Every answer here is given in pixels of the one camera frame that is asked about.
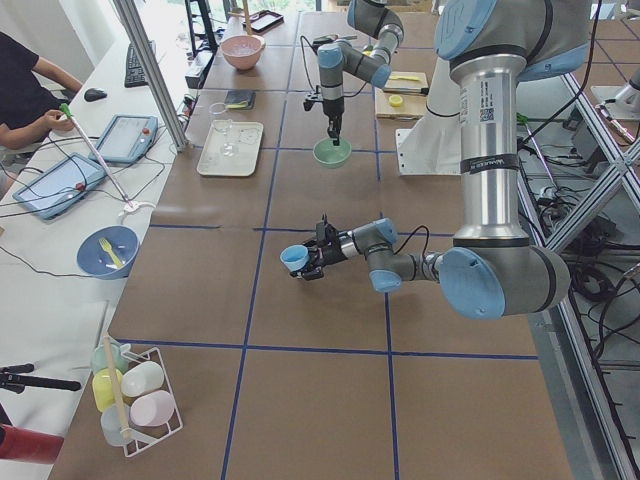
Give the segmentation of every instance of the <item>green bowl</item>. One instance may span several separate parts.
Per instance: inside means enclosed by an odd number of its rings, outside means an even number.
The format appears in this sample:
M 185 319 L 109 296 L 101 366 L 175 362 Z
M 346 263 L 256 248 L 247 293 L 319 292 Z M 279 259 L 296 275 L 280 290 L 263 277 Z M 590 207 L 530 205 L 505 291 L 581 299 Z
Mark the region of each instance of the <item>green bowl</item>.
M 344 165 L 351 155 L 351 143 L 344 138 L 340 139 L 340 145 L 333 144 L 332 138 L 320 140 L 313 147 L 314 158 L 327 168 L 338 168 Z

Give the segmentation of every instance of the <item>green tip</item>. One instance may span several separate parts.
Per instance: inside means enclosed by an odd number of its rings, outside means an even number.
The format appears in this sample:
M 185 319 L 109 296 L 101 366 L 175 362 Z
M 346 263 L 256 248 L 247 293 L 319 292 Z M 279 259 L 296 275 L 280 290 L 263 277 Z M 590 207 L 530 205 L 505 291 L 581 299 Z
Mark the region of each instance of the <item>green tip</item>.
M 69 105 L 67 105 L 66 103 L 63 103 L 62 105 L 60 105 L 60 110 L 69 118 L 73 116 L 71 115 L 71 110 L 69 110 Z

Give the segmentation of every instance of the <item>computer mouse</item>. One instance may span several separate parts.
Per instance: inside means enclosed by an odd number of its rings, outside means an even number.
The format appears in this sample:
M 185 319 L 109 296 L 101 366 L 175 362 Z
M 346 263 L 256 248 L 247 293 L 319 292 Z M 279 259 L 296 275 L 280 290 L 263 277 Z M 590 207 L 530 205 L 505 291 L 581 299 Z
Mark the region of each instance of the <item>computer mouse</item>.
M 96 100 L 100 100 L 107 96 L 107 92 L 105 92 L 101 88 L 89 88 L 86 92 L 84 92 L 84 99 L 87 102 L 95 102 Z

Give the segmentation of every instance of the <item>keyboard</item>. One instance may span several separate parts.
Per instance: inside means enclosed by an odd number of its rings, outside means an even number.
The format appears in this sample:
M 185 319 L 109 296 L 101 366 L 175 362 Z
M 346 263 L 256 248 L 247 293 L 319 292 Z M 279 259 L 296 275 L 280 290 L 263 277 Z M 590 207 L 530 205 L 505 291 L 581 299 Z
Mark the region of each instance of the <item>keyboard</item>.
M 155 55 L 156 42 L 151 40 L 149 42 L 149 45 L 151 46 L 151 49 L 153 50 L 153 53 Z M 129 48 L 127 49 L 124 86 L 125 88 L 131 88 L 140 87 L 142 85 L 148 85 L 147 78 L 145 77 L 144 70 L 142 69 L 142 64 L 140 63 L 140 59 L 138 58 L 133 45 L 129 44 Z

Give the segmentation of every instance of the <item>pink bowl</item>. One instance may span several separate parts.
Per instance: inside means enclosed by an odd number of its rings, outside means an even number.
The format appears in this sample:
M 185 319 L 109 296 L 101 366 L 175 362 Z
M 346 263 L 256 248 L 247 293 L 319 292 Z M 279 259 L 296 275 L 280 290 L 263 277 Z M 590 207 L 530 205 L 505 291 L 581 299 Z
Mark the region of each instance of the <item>pink bowl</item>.
M 220 44 L 224 59 L 238 70 L 253 68 L 258 63 L 264 47 L 264 39 L 256 35 L 237 35 Z

